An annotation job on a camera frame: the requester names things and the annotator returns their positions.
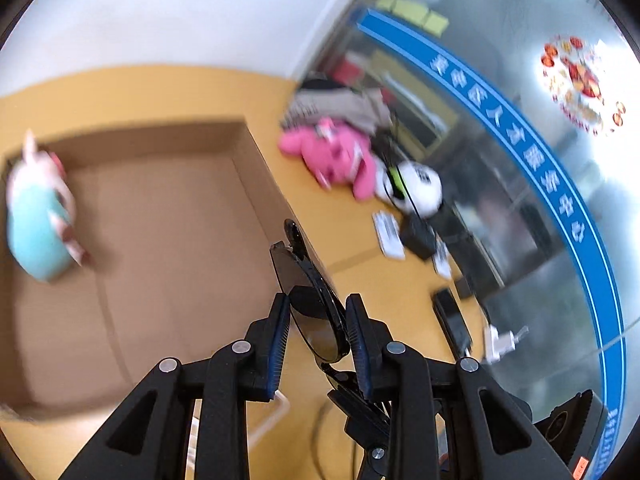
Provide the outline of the black sunglasses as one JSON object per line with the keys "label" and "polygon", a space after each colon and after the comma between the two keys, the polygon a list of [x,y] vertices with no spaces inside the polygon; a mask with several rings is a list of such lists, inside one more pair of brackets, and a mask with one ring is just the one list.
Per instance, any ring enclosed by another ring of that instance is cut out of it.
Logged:
{"label": "black sunglasses", "polygon": [[346,310],[311,260],[296,222],[286,219],[283,229],[286,240],[270,247],[273,269],[282,292],[288,296],[299,333],[331,384],[330,398],[349,420],[386,436],[390,433],[390,418],[384,408],[364,397],[355,373],[334,368],[350,351]]}

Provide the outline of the teal pink plush pig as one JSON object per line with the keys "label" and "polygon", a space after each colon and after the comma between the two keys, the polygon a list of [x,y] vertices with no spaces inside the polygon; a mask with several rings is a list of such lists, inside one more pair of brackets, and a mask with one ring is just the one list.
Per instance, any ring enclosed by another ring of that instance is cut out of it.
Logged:
{"label": "teal pink plush pig", "polygon": [[6,181],[6,240],[20,267],[37,281],[56,280],[88,252],[75,234],[76,202],[57,154],[25,133],[21,158]]}

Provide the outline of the white charger plug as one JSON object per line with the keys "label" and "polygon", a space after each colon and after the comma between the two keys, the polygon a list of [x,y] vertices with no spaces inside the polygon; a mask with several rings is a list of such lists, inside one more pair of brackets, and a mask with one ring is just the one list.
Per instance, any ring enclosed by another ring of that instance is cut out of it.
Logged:
{"label": "white charger plug", "polygon": [[492,365],[499,362],[506,354],[515,350],[516,345],[528,334],[529,329],[523,326],[516,334],[508,332],[500,334],[496,326],[489,324],[484,328],[485,361]]}

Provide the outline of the black smartphone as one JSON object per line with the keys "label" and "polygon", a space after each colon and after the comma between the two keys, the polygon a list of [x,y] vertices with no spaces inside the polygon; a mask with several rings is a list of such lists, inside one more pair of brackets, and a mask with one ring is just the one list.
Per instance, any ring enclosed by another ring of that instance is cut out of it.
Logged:
{"label": "black smartphone", "polygon": [[472,337],[457,301],[449,288],[443,288],[434,293],[432,304],[449,349],[454,358],[459,361],[471,350]]}

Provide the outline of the brown cardboard box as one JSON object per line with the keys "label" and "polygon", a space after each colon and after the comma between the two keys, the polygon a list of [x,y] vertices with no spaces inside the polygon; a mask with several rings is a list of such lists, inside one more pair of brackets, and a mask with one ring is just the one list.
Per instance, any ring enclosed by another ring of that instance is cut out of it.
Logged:
{"label": "brown cardboard box", "polygon": [[88,266],[40,283],[1,255],[1,405],[116,403],[161,359],[205,359],[264,316],[292,209],[242,122],[93,130],[49,143]]}

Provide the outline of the black power adapter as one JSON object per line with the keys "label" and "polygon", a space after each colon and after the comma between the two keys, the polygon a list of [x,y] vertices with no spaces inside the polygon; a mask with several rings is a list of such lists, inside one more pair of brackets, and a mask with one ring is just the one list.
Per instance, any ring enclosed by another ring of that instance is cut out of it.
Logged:
{"label": "black power adapter", "polygon": [[435,232],[416,214],[402,217],[399,238],[404,247],[422,261],[432,258],[437,250]]}

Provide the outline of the white remote control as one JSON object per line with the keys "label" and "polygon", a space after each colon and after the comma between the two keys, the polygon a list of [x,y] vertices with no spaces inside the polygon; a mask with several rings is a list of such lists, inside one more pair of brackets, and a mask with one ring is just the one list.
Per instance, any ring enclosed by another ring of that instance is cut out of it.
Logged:
{"label": "white remote control", "polygon": [[405,260],[405,248],[399,236],[399,226],[389,212],[378,211],[372,214],[373,224],[381,252],[386,258]]}

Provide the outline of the white green helmet toy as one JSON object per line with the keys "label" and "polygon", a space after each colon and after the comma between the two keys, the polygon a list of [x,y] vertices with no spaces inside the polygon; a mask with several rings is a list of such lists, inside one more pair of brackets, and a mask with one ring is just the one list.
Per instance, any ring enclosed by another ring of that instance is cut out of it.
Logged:
{"label": "white green helmet toy", "polygon": [[385,166],[378,162],[375,195],[403,214],[431,218],[442,206],[442,182],[429,166],[403,160]]}

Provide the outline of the pink plush toy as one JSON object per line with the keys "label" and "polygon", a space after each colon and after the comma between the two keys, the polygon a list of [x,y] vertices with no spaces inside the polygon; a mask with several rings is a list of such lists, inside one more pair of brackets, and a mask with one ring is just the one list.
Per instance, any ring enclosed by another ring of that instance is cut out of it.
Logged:
{"label": "pink plush toy", "polygon": [[369,137],[346,122],[322,117],[318,124],[285,130],[278,148],[299,157],[325,190],[349,184],[356,200],[370,200],[375,192],[378,164]]}

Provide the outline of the beige printed cloth bag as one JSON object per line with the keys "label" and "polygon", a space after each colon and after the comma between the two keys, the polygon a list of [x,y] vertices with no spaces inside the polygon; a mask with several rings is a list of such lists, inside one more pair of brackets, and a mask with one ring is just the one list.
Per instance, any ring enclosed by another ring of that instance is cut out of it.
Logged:
{"label": "beige printed cloth bag", "polygon": [[300,87],[288,103],[280,126],[285,130],[313,126],[324,118],[344,122],[368,136],[392,125],[392,114],[380,88]]}

